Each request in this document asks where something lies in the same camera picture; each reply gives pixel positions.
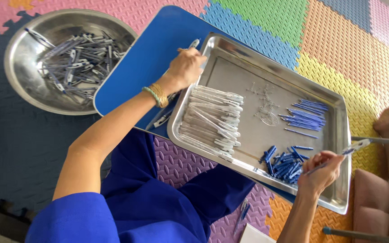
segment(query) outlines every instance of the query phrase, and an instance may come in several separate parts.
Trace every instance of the green bangle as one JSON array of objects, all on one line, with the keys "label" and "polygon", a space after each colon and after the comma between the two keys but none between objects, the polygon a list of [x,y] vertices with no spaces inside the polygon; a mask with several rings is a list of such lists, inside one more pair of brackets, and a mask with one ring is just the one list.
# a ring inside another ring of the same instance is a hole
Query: green bangle
[{"label": "green bangle", "polygon": [[156,99],[157,106],[160,107],[160,99],[159,99],[159,97],[157,96],[157,94],[154,93],[154,91],[152,91],[152,90],[151,90],[150,88],[148,88],[148,87],[143,87],[143,88],[142,88],[142,91],[148,91],[148,92],[150,92],[150,93],[154,96],[154,99]]}]

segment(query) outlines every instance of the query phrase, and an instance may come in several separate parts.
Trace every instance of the purple foam mat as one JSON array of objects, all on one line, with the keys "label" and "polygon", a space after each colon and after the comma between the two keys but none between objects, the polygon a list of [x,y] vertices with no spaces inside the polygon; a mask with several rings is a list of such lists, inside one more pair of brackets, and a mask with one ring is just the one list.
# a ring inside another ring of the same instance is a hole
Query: purple foam mat
[{"label": "purple foam mat", "polygon": [[[217,165],[216,162],[182,149],[163,138],[156,137],[154,144],[156,147],[158,179],[175,188],[181,187],[193,177]],[[245,220],[239,225],[236,235],[233,236],[233,230],[241,213],[240,207],[211,225],[211,236],[208,242],[237,243],[246,223],[268,235],[270,226],[265,225],[265,217],[266,215],[272,216],[269,198],[274,199],[274,194],[256,184],[247,195],[251,208]]]}]

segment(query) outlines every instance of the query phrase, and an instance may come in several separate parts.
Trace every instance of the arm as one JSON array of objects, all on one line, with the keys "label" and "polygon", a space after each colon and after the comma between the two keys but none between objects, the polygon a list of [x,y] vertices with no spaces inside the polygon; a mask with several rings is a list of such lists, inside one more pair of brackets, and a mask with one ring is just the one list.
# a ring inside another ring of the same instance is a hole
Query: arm
[{"label": "arm", "polygon": [[[182,90],[197,80],[205,60],[194,48],[181,51],[156,83],[166,95]],[[68,149],[53,200],[78,192],[100,193],[103,160],[155,104],[154,97],[142,91],[80,135]]]},{"label": "arm", "polygon": [[328,163],[326,167],[318,169],[310,175],[302,174],[300,176],[294,205],[277,243],[308,243],[310,241],[310,230],[319,196],[327,186],[339,177],[343,159],[343,155],[323,151],[303,164],[303,172],[306,173],[319,164]]}]

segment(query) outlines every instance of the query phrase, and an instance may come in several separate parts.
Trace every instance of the metal pole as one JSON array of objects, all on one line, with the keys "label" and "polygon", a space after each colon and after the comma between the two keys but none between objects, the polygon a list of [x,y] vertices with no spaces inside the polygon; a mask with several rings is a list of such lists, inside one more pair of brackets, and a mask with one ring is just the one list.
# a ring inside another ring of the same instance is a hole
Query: metal pole
[{"label": "metal pole", "polygon": [[389,138],[381,138],[381,137],[351,137],[352,141],[359,141],[363,139],[371,139],[373,143],[379,143],[379,144],[389,144]]},{"label": "metal pole", "polygon": [[371,240],[374,242],[389,243],[389,236],[367,234],[367,233],[349,231],[349,230],[331,229],[330,227],[327,226],[325,226],[322,231],[325,234],[351,237],[354,239]]}]

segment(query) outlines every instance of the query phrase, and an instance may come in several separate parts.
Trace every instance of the woman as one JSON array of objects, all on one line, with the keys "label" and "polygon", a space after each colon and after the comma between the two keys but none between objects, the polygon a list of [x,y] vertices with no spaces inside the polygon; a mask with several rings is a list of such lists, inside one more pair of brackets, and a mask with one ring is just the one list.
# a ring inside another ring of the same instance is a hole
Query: woman
[{"label": "woman", "polygon": [[[53,202],[35,217],[26,242],[208,241],[210,225],[232,213],[255,183],[217,165],[175,189],[157,180],[153,136],[132,129],[155,104],[163,106],[166,96],[196,81],[205,60],[194,48],[181,51],[156,85],[73,142]],[[112,150],[112,169],[100,185],[100,165]],[[342,156],[322,152],[304,164],[307,171],[329,163],[300,177],[291,220],[279,242],[308,242],[317,199],[338,177],[342,161]]]}]

